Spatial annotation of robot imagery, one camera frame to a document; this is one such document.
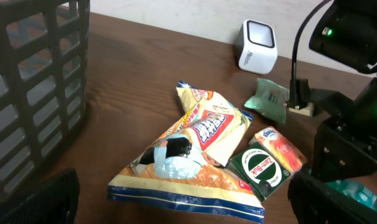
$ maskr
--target plastic crate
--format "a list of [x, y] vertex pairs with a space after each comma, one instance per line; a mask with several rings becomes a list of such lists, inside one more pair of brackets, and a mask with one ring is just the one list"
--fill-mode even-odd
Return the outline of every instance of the plastic crate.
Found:
[[0, 0], [0, 202], [85, 112], [89, 0]]

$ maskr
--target black cable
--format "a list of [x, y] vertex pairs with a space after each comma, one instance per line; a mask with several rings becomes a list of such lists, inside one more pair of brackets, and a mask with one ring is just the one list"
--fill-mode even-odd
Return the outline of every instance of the black cable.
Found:
[[297, 55], [298, 55], [298, 46], [299, 46], [299, 40], [300, 40], [300, 36], [302, 35], [303, 33], [303, 30], [305, 29], [307, 23], [310, 21], [310, 19], [314, 16], [314, 14], [319, 11], [322, 7], [324, 7], [324, 5], [326, 5], [328, 2], [330, 2], [331, 0], [324, 0], [322, 1], [318, 6], [316, 6], [313, 11], [306, 17], [305, 21], [303, 21], [302, 25], [300, 25], [299, 27], [299, 30], [298, 30], [298, 33], [296, 33], [296, 37], [295, 37], [295, 42], [294, 42], [294, 49], [292, 50], [292, 67], [291, 67], [291, 91], [294, 91], [294, 95], [293, 95], [293, 99], [291, 99], [292, 97], [290, 97], [290, 101], [292, 102], [292, 100], [294, 100], [294, 104], [295, 105], [291, 105], [293, 107], [297, 106], [297, 102], [296, 102], [296, 94], [297, 94], [297, 90], [296, 90], [296, 60], [297, 60]]

